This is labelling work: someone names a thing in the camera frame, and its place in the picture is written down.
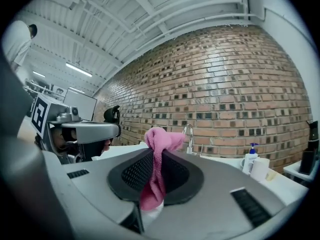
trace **fluorescent light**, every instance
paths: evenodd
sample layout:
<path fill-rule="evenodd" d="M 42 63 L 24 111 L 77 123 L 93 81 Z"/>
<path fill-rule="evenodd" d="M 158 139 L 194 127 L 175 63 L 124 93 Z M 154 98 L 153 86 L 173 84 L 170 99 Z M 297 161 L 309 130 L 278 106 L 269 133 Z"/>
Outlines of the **fluorescent light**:
<path fill-rule="evenodd" d="M 82 73 L 82 74 L 85 74 L 85 75 L 88 76 L 88 77 L 92 77 L 92 74 L 90 74 L 90 73 L 88 73 L 88 72 L 86 72 L 86 71 L 83 71 L 83 70 L 81 70 L 80 68 L 77 68 L 77 67 L 75 67 L 75 66 L 72 66 L 72 65 L 70 65 L 69 63 L 66 63 L 65 65 L 66 65 L 67 67 L 69 67 L 70 69 L 76 70 L 76 71 L 78 71 L 78 72 L 80 72 L 80 73 Z"/>
<path fill-rule="evenodd" d="M 79 93 L 85 94 L 85 92 L 84 92 L 84 91 L 82 91 L 82 90 L 78 90 L 78 89 L 73 88 L 73 87 L 69 87 L 69 88 L 70 88 L 70 89 L 72 89 L 72 90 L 75 90 L 75 91 L 77 91 L 77 92 L 79 92 Z"/>
<path fill-rule="evenodd" d="M 40 77 L 45 78 L 45 76 L 44 76 L 43 74 L 39 74 L 39 73 L 37 73 L 37 72 L 35 72 L 35 71 L 33 71 L 33 73 L 36 74 L 36 75 L 38 75 L 38 76 L 40 76 Z"/>

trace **black vent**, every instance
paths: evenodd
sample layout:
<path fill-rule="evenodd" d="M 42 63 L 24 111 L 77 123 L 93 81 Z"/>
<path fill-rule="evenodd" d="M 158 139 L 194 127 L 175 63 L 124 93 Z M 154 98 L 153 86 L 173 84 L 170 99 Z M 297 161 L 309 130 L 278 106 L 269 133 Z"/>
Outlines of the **black vent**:
<path fill-rule="evenodd" d="M 152 175 L 153 162 L 153 153 L 147 154 L 122 172 L 122 180 L 134 190 L 142 191 Z"/>
<path fill-rule="evenodd" d="M 271 218 L 271 215 L 247 192 L 246 189 L 243 188 L 232 191 L 231 195 L 255 228 Z"/>
<path fill-rule="evenodd" d="M 73 172 L 69 172 L 67 173 L 67 175 L 69 176 L 70 179 L 76 178 L 76 177 L 80 177 L 82 175 L 86 175 L 89 172 L 86 169 L 83 170 L 77 170 L 77 171 L 73 171 Z"/>
<path fill-rule="evenodd" d="M 167 155 L 162 155 L 161 174 L 165 185 L 165 193 L 176 190 L 185 184 L 190 176 L 187 167 L 171 159 Z"/>

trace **white lab coat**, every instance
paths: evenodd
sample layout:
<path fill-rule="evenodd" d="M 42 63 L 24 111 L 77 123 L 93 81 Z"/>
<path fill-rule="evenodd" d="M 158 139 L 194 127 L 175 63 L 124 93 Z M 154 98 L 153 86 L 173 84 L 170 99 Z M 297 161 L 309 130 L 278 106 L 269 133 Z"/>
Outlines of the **white lab coat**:
<path fill-rule="evenodd" d="M 1 45 L 9 65 L 15 62 L 22 66 L 31 45 L 27 24 L 21 20 L 12 22 L 3 34 Z"/>

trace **white ceiling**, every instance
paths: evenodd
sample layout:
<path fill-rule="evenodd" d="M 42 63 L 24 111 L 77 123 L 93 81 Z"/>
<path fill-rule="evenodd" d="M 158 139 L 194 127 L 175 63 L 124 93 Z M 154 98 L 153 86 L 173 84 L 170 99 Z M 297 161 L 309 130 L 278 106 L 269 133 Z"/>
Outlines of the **white ceiling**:
<path fill-rule="evenodd" d="M 45 75 L 48 83 L 93 95 L 129 62 L 190 27 L 247 20 L 242 15 L 248 13 L 247 4 L 247 0 L 33 0 L 17 15 L 38 27 L 25 66 Z M 92 77 L 66 67 L 66 62 Z"/>

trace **white cup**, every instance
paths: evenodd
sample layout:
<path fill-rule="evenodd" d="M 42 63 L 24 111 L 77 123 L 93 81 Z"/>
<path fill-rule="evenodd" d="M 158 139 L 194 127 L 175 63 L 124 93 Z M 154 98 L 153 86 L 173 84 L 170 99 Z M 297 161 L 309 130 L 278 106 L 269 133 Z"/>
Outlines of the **white cup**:
<path fill-rule="evenodd" d="M 258 182 L 261 182 L 264 179 L 266 179 L 269 171 L 269 164 L 269 159 L 257 157 L 253 162 L 250 177 Z"/>

